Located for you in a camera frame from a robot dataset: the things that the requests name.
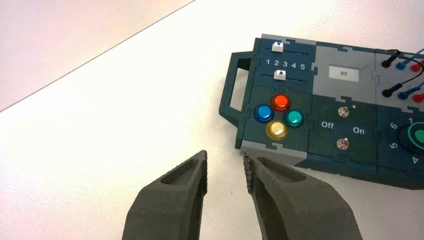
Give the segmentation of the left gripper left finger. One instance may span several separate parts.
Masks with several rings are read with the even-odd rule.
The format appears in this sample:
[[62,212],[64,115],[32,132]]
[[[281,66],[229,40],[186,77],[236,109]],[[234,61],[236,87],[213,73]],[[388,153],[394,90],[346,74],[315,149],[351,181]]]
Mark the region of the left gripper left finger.
[[143,187],[124,224],[124,240],[198,240],[208,191],[208,154],[200,150]]

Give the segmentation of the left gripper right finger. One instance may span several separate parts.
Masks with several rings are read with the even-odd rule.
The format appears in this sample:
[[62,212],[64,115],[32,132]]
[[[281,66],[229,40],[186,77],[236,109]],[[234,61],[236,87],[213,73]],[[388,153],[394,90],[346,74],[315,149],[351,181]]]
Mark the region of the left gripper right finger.
[[361,240],[354,213],[325,181],[245,150],[247,191],[264,240]]

